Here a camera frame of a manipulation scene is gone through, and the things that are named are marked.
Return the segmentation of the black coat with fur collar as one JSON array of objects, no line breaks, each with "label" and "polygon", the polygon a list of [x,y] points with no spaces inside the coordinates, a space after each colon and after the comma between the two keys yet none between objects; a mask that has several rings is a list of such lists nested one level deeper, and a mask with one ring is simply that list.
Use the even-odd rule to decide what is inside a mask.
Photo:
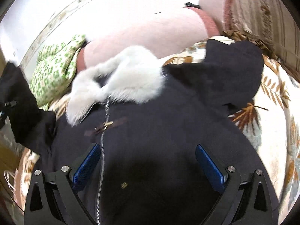
[{"label": "black coat with fur collar", "polygon": [[202,62],[168,65],[130,46],[78,73],[56,118],[8,62],[1,113],[39,156],[24,223],[276,224],[270,177],[230,119],[263,66],[249,41],[210,39]]}]

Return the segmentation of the leaf pattern beige blanket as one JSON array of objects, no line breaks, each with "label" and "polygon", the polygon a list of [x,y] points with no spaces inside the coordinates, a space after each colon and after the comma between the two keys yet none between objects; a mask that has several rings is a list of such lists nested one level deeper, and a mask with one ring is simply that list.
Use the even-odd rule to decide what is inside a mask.
[{"label": "leaf pattern beige blanket", "polygon": [[37,106],[25,79],[21,92],[12,130],[43,171],[103,146],[79,193],[101,224],[200,224],[220,194],[196,159],[199,144],[227,166],[267,171],[277,224],[292,206],[286,164],[299,87],[252,42],[210,39],[204,59],[167,65],[129,46],[76,76],[61,118]]}]

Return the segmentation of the green checkered pillow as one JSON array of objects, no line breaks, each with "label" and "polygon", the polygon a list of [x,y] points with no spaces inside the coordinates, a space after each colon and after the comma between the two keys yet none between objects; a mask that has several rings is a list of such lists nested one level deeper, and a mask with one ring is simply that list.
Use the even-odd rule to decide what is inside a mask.
[{"label": "green checkered pillow", "polygon": [[77,56],[85,42],[86,36],[79,34],[39,51],[29,83],[38,107],[48,105],[69,87],[77,71]]}]

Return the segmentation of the pink headboard cushion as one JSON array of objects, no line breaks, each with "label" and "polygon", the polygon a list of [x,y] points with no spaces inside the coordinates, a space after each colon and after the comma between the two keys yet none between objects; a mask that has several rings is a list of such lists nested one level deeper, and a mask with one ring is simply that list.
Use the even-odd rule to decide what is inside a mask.
[{"label": "pink headboard cushion", "polygon": [[194,7],[101,25],[92,30],[79,51],[77,71],[104,62],[131,45],[144,46],[161,59],[219,34],[213,19]]}]

